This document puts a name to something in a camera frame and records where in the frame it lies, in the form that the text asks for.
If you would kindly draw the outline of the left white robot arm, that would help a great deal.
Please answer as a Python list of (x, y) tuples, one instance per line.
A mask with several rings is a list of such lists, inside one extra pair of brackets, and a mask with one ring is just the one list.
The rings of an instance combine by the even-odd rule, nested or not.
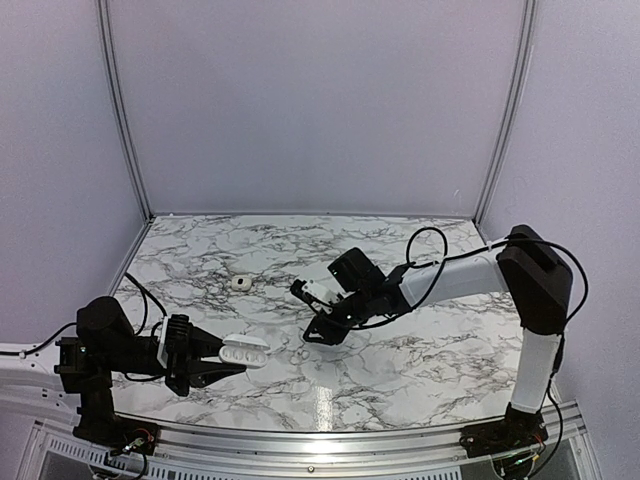
[(247, 366), (225, 362), (224, 341), (194, 326), (186, 315), (165, 317), (149, 335), (135, 334), (118, 300), (102, 296), (79, 309), (72, 336), (59, 333), (43, 346), (17, 345), (1, 354), (1, 387), (19, 392), (29, 406), (51, 392), (76, 396), (89, 410), (86, 426), (106, 445), (125, 438), (126, 423), (114, 412), (113, 375), (162, 380), (179, 397), (243, 373)]

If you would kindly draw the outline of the white earbud charging case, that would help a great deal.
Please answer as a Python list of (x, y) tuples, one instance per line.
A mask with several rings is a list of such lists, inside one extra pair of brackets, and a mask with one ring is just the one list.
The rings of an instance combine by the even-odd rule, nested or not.
[(222, 340), (218, 358), (228, 364), (260, 369), (268, 362), (270, 346), (261, 338), (232, 334)]

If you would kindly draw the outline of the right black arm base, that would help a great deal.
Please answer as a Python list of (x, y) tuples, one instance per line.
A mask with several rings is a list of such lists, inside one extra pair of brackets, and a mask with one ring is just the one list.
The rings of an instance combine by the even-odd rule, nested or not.
[(459, 444), (476, 458), (541, 445), (548, 437), (541, 409), (530, 413), (510, 402), (501, 419), (463, 427)]

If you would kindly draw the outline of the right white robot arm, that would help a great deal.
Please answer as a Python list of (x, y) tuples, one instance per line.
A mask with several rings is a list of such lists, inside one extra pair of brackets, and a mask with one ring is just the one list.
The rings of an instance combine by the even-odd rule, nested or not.
[(296, 280), (290, 292), (314, 313), (304, 340), (329, 346), (341, 344), (354, 330), (374, 328), (373, 318), (387, 325), (441, 301), (508, 293), (523, 344), (509, 406), (513, 412), (497, 423), (495, 438), (515, 448), (534, 431), (531, 415), (543, 405), (570, 320), (573, 272), (565, 256), (558, 245), (518, 225), (475, 251), (424, 264), (406, 260), (389, 274), (354, 247), (328, 267), (340, 292), (311, 280)]

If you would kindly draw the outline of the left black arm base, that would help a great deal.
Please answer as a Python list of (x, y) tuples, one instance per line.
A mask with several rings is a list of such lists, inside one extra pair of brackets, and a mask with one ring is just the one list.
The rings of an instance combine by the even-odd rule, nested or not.
[(108, 447), (116, 454), (154, 453), (159, 425), (117, 415), (109, 389), (81, 393), (77, 413), (80, 420), (72, 430), (74, 437)]

